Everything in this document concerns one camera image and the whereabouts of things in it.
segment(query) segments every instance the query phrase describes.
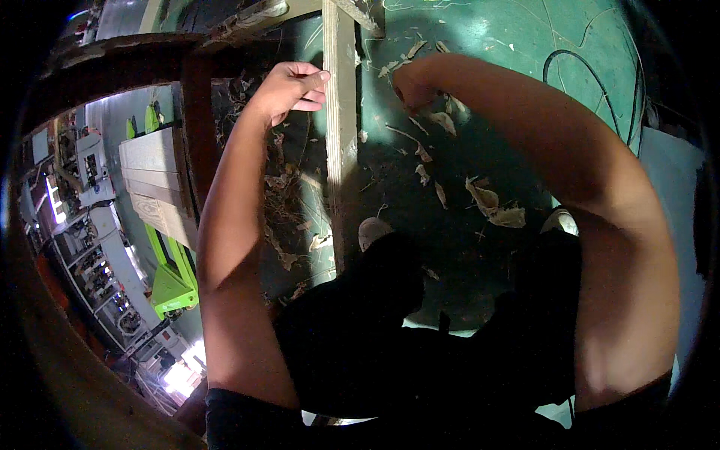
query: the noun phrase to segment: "black cable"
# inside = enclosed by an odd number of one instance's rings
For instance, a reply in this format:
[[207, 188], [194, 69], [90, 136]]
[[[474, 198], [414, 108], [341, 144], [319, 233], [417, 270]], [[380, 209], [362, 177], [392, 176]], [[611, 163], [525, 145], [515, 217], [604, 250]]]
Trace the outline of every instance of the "black cable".
[[608, 102], [608, 107], [610, 108], [610, 113], [613, 116], [613, 123], [615, 124], [615, 132], [618, 133], [618, 136], [620, 136], [620, 138], [622, 139], [622, 134], [620, 133], [620, 127], [618, 126], [618, 117], [615, 114], [615, 109], [613, 108], [613, 104], [610, 101], [610, 97], [608, 95], [608, 90], [605, 89], [605, 85], [603, 84], [602, 81], [600, 81], [600, 77], [598, 77], [598, 74], [595, 73], [595, 71], [590, 66], [590, 64], [582, 56], [578, 55], [575, 52], [571, 52], [570, 50], [565, 50], [565, 49], [555, 50], [553, 53], [550, 53], [550, 56], [548, 56], [547, 59], [545, 60], [545, 66], [543, 66], [543, 68], [542, 68], [543, 83], [548, 84], [547, 83], [547, 72], [550, 69], [550, 63], [552, 62], [552, 60], [555, 59], [556, 56], [561, 55], [563, 53], [575, 56], [577, 59], [580, 60], [581, 63], [585, 64], [585, 67], [587, 67], [588, 70], [590, 71], [590, 73], [595, 77], [595, 81], [598, 82], [598, 85], [600, 86], [600, 90], [603, 91], [603, 96], [605, 97], [605, 101]]

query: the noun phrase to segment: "black sleeve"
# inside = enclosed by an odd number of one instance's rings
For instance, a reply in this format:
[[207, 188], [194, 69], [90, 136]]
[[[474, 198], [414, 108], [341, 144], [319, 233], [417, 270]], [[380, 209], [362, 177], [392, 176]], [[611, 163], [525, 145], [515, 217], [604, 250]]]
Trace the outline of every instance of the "black sleeve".
[[210, 389], [205, 403], [210, 449], [266, 449], [297, 446], [305, 440], [298, 410], [224, 389]]
[[668, 372], [638, 392], [607, 406], [578, 413], [570, 429], [589, 439], [596, 448], [634, 446], [646, 448], [654, 436], [667, 405]]

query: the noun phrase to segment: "person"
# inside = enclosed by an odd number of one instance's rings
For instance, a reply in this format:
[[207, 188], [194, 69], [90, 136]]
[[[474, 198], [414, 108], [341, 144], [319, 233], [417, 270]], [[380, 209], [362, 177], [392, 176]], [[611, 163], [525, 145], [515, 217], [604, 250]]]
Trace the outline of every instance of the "person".
[[[409, 237], [366, 220], [359, 261], [270, 321], [258, 277], [266, 134], [291, 109], [319, 110], [331, 76], [309, 63], [273, 68], [238, 118], [204, 206], [210, 448], [646, 446], [678, 333], [678, 271], [660, 201], [589, 109], [478, 59], [419, 58], [393, 84], [411, 112], [438, 92], [455, 96], [521, 150], [562, 202], [523, 252], [517, 290], [498, 298], [471, 338], [403, 328], [422, 302], [420, 256]], [[570, 431], [534, 412], [571, 395]], [[305, 427], [301, 408], [377, 418]]]

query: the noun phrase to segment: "white sneaker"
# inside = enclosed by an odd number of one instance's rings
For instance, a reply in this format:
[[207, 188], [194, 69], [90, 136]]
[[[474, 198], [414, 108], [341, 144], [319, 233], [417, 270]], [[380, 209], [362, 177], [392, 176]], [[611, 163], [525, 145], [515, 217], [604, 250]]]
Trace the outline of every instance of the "white sneaker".
[[358, 227], [360, 250], [367, 250], [370, 244], [390, 233], [392, 233], [392, 227], [386, 222], [383, 222], [377, 217], [368, 217], [363, 220]]
[[580, 231], [577, 229], [577, 223], [575, 223], [575, 219], [573, 219], [572, 215], [563, 208], [558, 208], [553, 211], [552, 214], [550, 214], [550, 217], [548, 217], [545, 223], [542, 225], [540, 233], [545, 233], [552, 230], [553, 228], [565, 231], [566, 233], [574, 236], [580, 235]]

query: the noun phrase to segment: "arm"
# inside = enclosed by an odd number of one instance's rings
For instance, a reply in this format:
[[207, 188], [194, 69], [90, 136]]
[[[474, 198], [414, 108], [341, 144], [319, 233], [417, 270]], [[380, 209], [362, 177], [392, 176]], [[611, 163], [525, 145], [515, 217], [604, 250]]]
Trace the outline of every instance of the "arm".
[[200, 218], [198, 281], [209, 387], [299, 408], [260, 294], [266, 134], [290, 109], [317, 111], [328, 72], [280, 63], [235, 123]]
[[411, 109], [440, 90], [488, 119], [572, 210], [583, 260], [576, 408], [620, 400], [669, 371], [679, 315], [675, 253], [660, 201], [618, 136], [562, 92], [467, 56], [433, 55], [393, 79]]

